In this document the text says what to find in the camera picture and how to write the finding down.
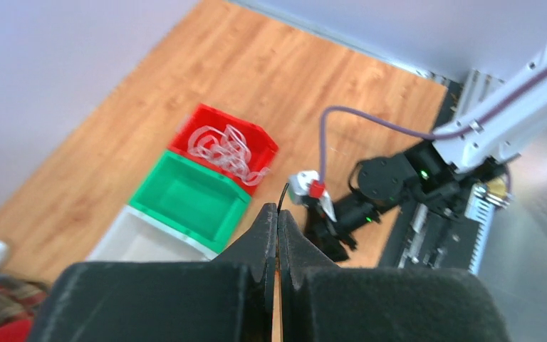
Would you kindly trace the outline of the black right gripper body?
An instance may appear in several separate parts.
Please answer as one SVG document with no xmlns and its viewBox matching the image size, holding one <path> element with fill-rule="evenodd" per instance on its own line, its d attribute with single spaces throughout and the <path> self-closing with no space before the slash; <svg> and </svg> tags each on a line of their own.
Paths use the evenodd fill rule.
<svg viewBox="0 0 547 342">
<path fill-rule="evenodd" d="M 334 201 L 336 220 L 322 209 L 307 210 L 303 235 L 334 262 L 349 260 L 347 250 L 357 249 L 353 232 L 377 221 L 376 206 L 361 196 L 349 193 Z"/>
</svg>

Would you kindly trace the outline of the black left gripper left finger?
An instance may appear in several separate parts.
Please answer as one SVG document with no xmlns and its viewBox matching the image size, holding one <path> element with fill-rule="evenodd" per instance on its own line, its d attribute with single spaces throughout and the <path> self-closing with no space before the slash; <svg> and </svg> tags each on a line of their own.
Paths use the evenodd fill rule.
<svg viewBox="0 0 547 342">
<path fill-rule="evenodd" d="M 58 277 L 30 341 L 270 341 L 278 210 L 211 261 L 85 261 Z"/>
</svg>

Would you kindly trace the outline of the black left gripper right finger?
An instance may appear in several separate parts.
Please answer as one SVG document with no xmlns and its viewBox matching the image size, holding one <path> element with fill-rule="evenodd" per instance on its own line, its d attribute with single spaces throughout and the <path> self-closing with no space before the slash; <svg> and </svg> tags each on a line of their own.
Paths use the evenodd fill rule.
<svg viewBox="0 0 547 342">
<path fill-rule="evenodd" d="M 278 215 L 284 341 L 508 341 L 478 278 L 460 269 L 345 268 Z"/>
</svg>

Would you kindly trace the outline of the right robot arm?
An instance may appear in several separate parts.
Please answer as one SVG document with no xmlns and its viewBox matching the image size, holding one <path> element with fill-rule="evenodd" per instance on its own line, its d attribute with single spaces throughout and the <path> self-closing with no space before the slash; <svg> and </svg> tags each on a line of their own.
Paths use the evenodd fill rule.
<svg viewBox="0 0 547 342">
<path fill-rule="evenodd" d="M 333 201 L 326 191 L 326 147 L 320 167 L 296 190 L 308 219 L 304 234 L 333 261 L 345 261 L 353 232 L 406 201 L 448 220 L 475 185 L 506 173 L 507 165 L 547 129 L 547 43 L 512 78 L 465 114 L 430 133 L 407 128 L 416 145 L 389 157 L 356 163 L 349 193 Z"/>
</svg>

